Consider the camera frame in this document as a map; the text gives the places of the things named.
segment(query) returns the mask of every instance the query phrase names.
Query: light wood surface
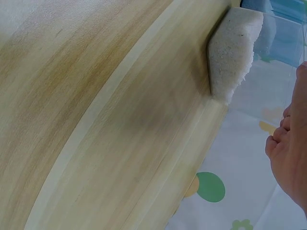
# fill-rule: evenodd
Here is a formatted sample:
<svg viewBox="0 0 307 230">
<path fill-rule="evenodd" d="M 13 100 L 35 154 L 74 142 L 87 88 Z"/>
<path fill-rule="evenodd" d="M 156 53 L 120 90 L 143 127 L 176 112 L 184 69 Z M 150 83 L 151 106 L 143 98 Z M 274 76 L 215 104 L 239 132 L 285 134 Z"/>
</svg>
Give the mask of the light wood surface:
<svg viewBox="0 0 307 230">
<path fill-rule="evenodd" d="M 226 108 L 229 0 L 0 0 L 0 229 L 163 229 Z"/>
</svg>

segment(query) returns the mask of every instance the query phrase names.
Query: green flower pattern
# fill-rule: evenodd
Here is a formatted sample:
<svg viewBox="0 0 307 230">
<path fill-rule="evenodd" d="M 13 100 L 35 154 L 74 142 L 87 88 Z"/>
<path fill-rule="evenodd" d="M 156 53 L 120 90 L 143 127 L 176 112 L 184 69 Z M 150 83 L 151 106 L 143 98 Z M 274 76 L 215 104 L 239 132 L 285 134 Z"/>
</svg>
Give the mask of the green flower pattern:
<svg viewBox="0 0 307 230">
<path fill-rule="evenodd" d="M 235 220 L 232 223 L 232 229 L 231 230 L 253 230 L 254 227 L 250 224 L 249 219 L 245 219 L 243 221 Z"/>
</svg>

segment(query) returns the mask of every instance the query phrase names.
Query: human hand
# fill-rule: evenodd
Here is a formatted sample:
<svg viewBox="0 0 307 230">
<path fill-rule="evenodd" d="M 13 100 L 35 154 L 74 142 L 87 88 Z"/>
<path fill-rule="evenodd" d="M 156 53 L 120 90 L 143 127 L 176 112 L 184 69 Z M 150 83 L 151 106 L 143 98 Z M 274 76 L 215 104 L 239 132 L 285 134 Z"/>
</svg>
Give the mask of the human hand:
<svg viewBox="0 0 307 230">
<path fill-rule="evenodd" d="M 307 214 L 307 62 L 296 76 L 292 103 L 265 151 L 276 181 Z"/>
</svg>

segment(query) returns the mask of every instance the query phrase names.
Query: yellow dot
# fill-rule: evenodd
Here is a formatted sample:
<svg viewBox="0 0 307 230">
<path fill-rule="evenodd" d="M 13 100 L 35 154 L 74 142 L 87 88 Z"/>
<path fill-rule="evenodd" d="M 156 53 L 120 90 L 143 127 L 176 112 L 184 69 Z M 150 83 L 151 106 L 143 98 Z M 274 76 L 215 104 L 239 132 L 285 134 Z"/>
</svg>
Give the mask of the yellow dot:
<svg viewBox="0 0 307 230">
<path fill-rule="evenodd" d="M 193 194 L 197 193 L 197 190 L 200 186 L 200 181 L 198 179 L 198 176 L 194 177 L 194 180 L 192 181 L 189 189 L 187 190 L 186 194 L 184 195 L 184 197 L 189 197 L 192 196 Z"/>
<path fill-rule="evenodd" d="M 273 135 L 276 127 L 264 122 L 264 121 L 259 121 L 259 127 L 265 131 L 268 132 L 270 135 Z"/>
</svg>

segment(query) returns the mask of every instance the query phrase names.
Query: sanding sponge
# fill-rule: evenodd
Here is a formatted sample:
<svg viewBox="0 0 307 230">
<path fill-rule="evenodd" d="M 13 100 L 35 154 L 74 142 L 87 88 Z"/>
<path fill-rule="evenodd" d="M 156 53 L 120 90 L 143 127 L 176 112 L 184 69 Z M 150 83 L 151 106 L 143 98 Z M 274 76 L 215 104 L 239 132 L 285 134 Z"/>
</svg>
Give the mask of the sanding sponge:
<svg viewBox="0 0 307 230">
<path fill-rule="evenodd" d="M 208 46 L 211 91 L 228 105 L 238 85 L 249 73 L 254 43 L 260 35 L 263 13 L 230 8 Z"/>
</svg>

